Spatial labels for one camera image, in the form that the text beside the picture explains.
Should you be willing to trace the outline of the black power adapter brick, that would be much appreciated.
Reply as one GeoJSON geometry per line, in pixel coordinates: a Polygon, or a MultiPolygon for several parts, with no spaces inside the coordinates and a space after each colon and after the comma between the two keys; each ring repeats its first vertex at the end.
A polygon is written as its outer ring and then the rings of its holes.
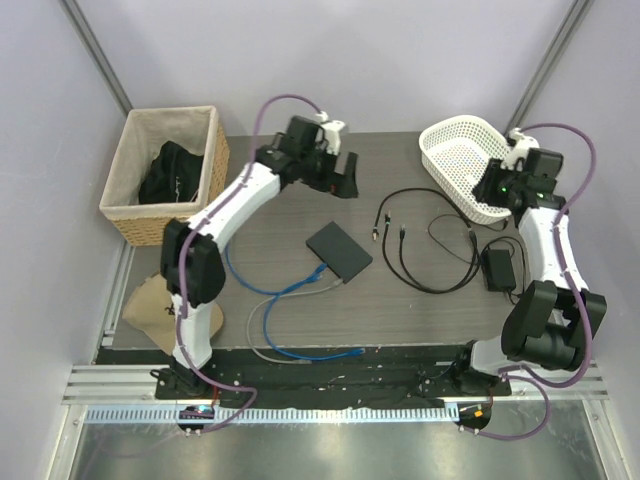
{"type": "Polygon", "coordinates": [[[482,271],[487,289],[509,293],[516,288],[510,252],[506,249],[486,249],[481,254],[482,271]]]}

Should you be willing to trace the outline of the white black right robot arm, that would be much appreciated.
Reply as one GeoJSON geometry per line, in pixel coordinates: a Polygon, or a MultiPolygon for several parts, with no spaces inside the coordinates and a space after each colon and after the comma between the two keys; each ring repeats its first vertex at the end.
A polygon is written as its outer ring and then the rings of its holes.
{"type": "Polygon", "coordinates": [[[470,342],[451,371],[457,391],[477,393],[506,373],[539,366],[567,371],[567,388],[591,361],[592,342],[607,310],[589,290],[569,239],[568,203],[555,194],[562,154],[532,147],[490,160],[473,194],[480,203],[508,209],[528,256],[530,283],[507,316],[500,336],[470,342]]]}

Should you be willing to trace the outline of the white perforated plastic basket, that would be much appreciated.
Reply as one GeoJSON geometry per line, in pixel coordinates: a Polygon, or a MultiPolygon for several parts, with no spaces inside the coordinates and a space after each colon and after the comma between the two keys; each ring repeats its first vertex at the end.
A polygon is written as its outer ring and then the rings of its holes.
{"type": "Polygon", "coordinates": [[[472,193],[489,160],[502,161],[510,150],[506,137],[491,124],[458,115],[422,131],[418,143],[426,171],[472,222],[489,225],[511,215],[505,208],[477,202],[472,193]]]}

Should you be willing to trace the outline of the wicker basket with liner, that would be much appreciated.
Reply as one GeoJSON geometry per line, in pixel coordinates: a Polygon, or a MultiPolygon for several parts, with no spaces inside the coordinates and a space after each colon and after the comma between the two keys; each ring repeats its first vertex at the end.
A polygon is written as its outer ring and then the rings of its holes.
{"type": "Polygon", "coordinates": [[[100,211],[130,245],[159,245],[170,220],[188,219],[224,190],[229,156],[213,106],[133,109],[100,211]]]}

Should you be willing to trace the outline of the dark grey network switch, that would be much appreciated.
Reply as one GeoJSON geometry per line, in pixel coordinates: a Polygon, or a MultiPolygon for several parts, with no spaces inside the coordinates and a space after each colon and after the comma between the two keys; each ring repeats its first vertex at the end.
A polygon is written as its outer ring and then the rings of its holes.
{"type": "Polygon", "coordinates": [[[344,284],[353,280],[373,261],[372,256],[334,221],[309,237],[306,246],[344,284]]]}

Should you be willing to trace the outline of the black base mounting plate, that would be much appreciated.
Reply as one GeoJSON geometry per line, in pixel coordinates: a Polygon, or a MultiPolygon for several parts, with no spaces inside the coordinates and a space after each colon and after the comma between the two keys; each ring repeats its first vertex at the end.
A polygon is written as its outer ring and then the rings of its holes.
{"type": "Polygon", "coordinates": [[[331,409],[396,405],[440,397],[507,397],[507,382],[494,386],[453,379],[443,366],[387,361],[318,365],[225,364],[207,373],[212,379],[253,387],[258,408],[331,409]]]}

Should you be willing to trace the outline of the aluminium rail frame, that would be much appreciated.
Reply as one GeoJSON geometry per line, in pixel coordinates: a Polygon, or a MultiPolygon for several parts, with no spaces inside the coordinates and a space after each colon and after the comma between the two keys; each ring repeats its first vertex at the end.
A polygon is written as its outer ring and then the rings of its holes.
{"type": "MultiPolygon", "coordinates": [[[[407,361],[285,366],[232,360],[217,368],[213,376],[233,387],[256,388],[258,408],[408,408],[446,400],[482,400],[488,395],[498,401],[541,397],[528,384],[524,372],[494,387],[464,386],[441,369],[429,372],[426,366],[407,361]]],[[[207,385],[193,393],[180,390],[165,365],[90,365],[72,368],[63,401],[68,405],[109,405],[187,402],[212,396],[207,385]]]]}

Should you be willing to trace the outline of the black cloth in basket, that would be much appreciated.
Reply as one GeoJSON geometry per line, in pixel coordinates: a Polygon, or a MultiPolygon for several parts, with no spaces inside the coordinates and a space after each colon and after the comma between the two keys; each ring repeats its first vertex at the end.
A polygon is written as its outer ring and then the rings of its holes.
{"type": "Polygon", "coordinates": [[[143,179],[141,205],[193,202],[199,192],[204,157],[173,141],[165,142],[143,179]]]}

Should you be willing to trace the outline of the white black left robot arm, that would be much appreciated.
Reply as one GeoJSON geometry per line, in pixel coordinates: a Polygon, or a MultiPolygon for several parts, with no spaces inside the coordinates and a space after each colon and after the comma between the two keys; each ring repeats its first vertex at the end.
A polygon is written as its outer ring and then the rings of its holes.
{"type": "Polygon", "coordinates": [[[301,182],[337,198],[358,195],[351,153],[343,172],[335,167],[347,125],[329,119],[294,116],[273,140],[252,149],[241,173],[214,201],[186,221],[165,227],[160,274],[175,313],[176,342],[168,368],[158,373],[160,391],[200,399],[213,385],[206,369],[212,359],[211,315],[226,281],[222,255],[236,231],[288,185],[301,182]]]}

